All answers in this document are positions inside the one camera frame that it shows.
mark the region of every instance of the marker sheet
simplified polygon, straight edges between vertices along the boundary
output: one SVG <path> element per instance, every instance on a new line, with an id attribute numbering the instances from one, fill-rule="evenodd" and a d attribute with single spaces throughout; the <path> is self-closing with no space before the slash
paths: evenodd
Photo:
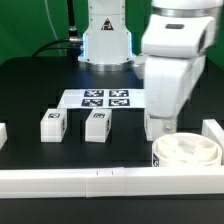
<path id="1" fill-rule="evenodd" d="M 145 108 L 144 89 L 65 90 L 58 108 Z"/>

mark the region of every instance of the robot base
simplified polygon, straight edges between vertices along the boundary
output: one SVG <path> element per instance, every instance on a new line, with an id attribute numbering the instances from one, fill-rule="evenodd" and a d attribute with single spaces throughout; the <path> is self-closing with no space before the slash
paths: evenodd
<path id="1" fill-rule="evenodd" d="M 128 61 L 122 64 L 91 64 L 87 62 L 79 61 L 79 66 L 84 69 L 89 69 L 92 71 L 99 72 L 116 72 L 128 70 L 132 66 L 132 61 Z"/>

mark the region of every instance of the white object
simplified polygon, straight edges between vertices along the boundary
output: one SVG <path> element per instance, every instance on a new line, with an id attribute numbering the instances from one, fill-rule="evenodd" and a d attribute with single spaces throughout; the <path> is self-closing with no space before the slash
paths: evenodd
<path id="1" fill-rule="evenodd" d="M 222 5 L 222 0 L 152 1 L 155 14 L 142 38 L 150 117 L 177 119 L 204 69 L 205 51 L 215 42 Z"/>
<path id="2" fill-rule="evenodd" d="M 223 143 L 215 120 L 205 120 L 202 132 Z M 223 193 L 224 166 L 0 170 L 0 198 Z"/>
<path id="3" fill-rule="evenodd" d="M 67 89 L 58 104 L 58 108 L 64 109 L 96 107 L 145 108 L 144 89 Z"/>
<path id="4" fill-rule="evenodd" d="M 7 140 L 6 126 L 4 123 L 0 123 L 0 150 L 5 144 L 6 140 Z"/>
<path id="5" fill-rule="evenodd" d="M 224 131 L 216 120 L 203 120 L 202 133 L 203 136 L 212 139 L 219 144 L 224 150 Z"/>
<path id="6" fill-rule="evenodd" d="M 145 104 L 152 117 L 176 118 L 205 64 L 205 56 L 174 59 L 149 56 L 145 66 Z"/>
<path id="7" fill-rule="evenodd" d="M 141 53 L 133 60 L 132 67 L 138 79 L 144 79 L 145 62 L 147 58 L 148 54 Z"/>
<path id="8" fill-rule="evenodd" d="M 153 0 L 152 6 L 164 9 L 207 9 L 221 7 L 223 0 Z"/>
<path id="9" fill-rule="evenodd" d="M 144 128 L 146 133 L 147 141 L 155 141 L 157 138 L 166 135 L 164 127 L 166 124 L 166 120 L 159 119 L 159 118 L 152 118 L 149 116 L 147 111 L 144 111 Z M 172 125 L 172 133 L 177 131 L 177 121 L 172 120 L 170 121 Z"/>
<path id="10" fill-rule="evenodd" d="M 80 62 L 93 70 L 117 70 L 132 61 L 131 33 L 125 26 L 125 0 L 88 0 L 89 27 Z"/>
<path id="11" fill-rule="evenodd" d="M 142 50 L 159 57 L 198 57 L 213 44 L 215 33 L 216 21 L 211 16 L 165 19 L 164 16 L 152 15 L 142 38 Z"/>
<path id="12" fill-rule="evenodd" d="M 93 109 L 86 120 L 85 140 L 105 142 L 111 129 L 111 120 L 111 109 Z"/>
<path id="13" fill-rule="evenodd" d="M 152 158 L 154 167 L 220 166 L 222 148 L 201 135 L 176 133 L 153 143 Z"/>
<path id="14" fill-rule="evenodd" d="M 86 197 L 124 196 L 124 168 L 98 169 L 86 177 Z"/>
<path id="15" fill-rule="evenodd" d="M 41 142 L 61 142 L 67 129 L 67 110 L 48 109 L 40 126 Z"/>

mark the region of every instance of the white cube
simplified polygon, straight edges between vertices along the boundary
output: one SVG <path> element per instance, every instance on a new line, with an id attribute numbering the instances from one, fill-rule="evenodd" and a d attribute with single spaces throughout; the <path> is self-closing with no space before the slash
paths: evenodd
<path id="1" fill-rule="evenodd" d="M 67 110 L 48 109 L 40 126 L 41 142 L 61 142 L 67 129 Z"/>
<path id="2" fill-rule="evenodd" d="M 86 120 L 86 141 L 105 142 L 111 129 L 111 119 L 111 109 L 93 109 Z"/>
<path id="3" fill-rule="evenodd" d="M 6 126 L 4 123 L 0 123 L 0 149 L 3 147 L 7 140 Z"/>

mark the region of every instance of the black surface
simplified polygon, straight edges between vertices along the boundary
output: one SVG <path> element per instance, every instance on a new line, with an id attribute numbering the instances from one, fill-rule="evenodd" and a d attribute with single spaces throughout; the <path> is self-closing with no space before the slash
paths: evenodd
<path id="1" fill-rule="evenodd" d="M 40 120 L 64 89 L 142 88 L 130 71 L 79 70 L 65 58 L 15 58 L 0 67 L 0 122 L 8 142 L 0 169 L 135 167 L 151 164 L 143 110 L 113 110 L 106 144 L 86 143 L 89 110 L 69 110 L 63 143 L 40 143 Z M 179 130 L 200 133 L 203 119 L 223 127 L 224 72 L 208 62 L 192 99 L 179 116 Z M 0 223 L 223 223 L 223 195 L 176 195 L 94 199 L 0 200 Z"/>

